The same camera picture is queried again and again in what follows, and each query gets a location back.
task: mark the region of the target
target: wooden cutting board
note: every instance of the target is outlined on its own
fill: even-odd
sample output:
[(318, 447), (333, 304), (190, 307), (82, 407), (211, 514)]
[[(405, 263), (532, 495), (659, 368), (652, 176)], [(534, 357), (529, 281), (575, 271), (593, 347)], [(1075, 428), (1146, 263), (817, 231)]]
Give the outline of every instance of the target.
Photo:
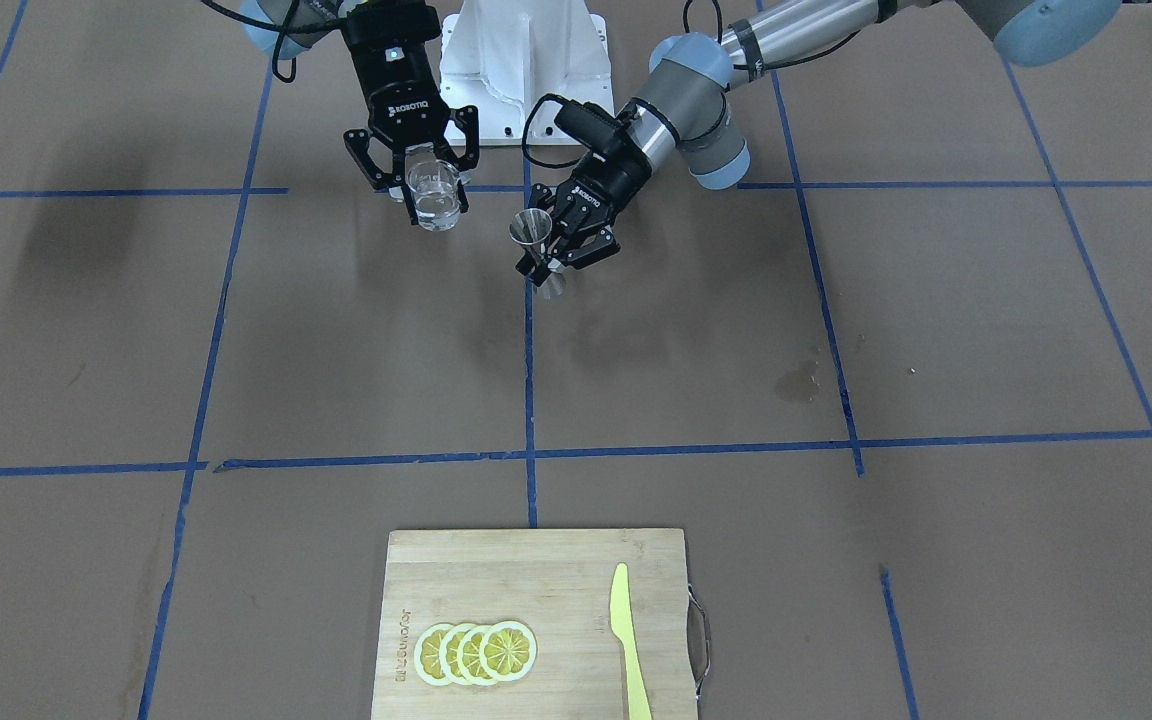
[[(628, 720), (608, 601), (617, 562), (653, 720), (696, 720), (682, 530), (399, 530), (389, 536), (372, 720)], [(438, 623), (518, 620), (536, 634), (524, 679), (426, 684), (416, 639)]]

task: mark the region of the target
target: transparent cup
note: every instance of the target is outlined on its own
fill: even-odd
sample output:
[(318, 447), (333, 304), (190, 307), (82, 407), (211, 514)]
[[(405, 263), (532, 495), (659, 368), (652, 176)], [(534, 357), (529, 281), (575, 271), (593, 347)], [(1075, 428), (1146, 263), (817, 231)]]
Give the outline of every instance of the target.
[(445, 160), (419, 160), (407, 168), (407, 187), (412, 191), (416, 222), (429, 232), (448, 232), (461, 219), (456, 192), (460, 173)]

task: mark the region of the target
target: sliced lemon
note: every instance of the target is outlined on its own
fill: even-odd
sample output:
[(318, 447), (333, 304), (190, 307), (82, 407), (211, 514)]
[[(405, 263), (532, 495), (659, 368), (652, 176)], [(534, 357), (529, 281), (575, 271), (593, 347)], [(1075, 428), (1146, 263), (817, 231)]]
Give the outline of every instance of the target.
[(465, 637), (461, 638), (461, 646), (457, 647), (457, 655), (460, 655), (461, 660), (461, 676), (468, 680), (471, 685), (492, 687), (499, 682), (499, 680), (492, 679), (492, 675), (488, 675), (483, 669), (483, 660), (479, 653), (480, 647), (483, 647), (483, 639), (486, 638), (490, 629), (492, 629), (492, 626), (475, 626), (475, 629), (465, 632)]
[(452, 629), (452, 623), (431, 626), (416, 641), (416, 674), (420, 680), (435, 687), (450, 685), (452, 680), (444, 674), (444, 666), (438, 661), (438, 649), (444, 642), (444, 635)]
[(470, 684), (465, 675), (461, 674), (461, 642), (465, 638), (465, 632), (477, 628), (476, 623), (461, 623), (453, 626), (438, 643), (438, 665), (444, 670), (444, 677), (457, 685)]
[(490, 679), (509, 683), (522, 679), (536, 662), (536, 635), (529, 626), (506, 620), (488, 628), (479, 647), (479, 665)]

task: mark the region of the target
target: black strap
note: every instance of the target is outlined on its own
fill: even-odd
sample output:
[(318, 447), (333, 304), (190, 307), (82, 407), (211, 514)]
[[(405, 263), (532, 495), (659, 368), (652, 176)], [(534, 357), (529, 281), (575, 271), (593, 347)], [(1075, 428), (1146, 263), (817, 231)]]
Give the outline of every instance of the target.
[(749, 20), (742, 18), (732, 23), (732, 31), (736, 33), (740, 48), (745, 53), (745, 69), (749, 71), (749, 82), (755, 82), (755, 79), (763, 77), (764, 73), (763, 48), (758, 46), (755, 29), (750, 26)]
[(900, 10), (900, 6), (896, 3), (896, 0), (878, 0), (877, 22), (881, 23), (884, 20), (892, 17), (892, 15), (896, 14), (896, 10)]

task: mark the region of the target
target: yellow knife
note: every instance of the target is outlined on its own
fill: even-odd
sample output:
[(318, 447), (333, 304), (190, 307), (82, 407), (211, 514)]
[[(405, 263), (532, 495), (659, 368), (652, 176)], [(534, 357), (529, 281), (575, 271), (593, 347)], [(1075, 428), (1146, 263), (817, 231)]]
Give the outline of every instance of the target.
[(630, 569), (626, 562), (612, 575), (612, 634), (626, 649), (626, 691), (630, 696), (630, 720), (652, 720), (649, 689), (643, 684), (639, 647), (634, 642), (634, 611), (630, 609)]

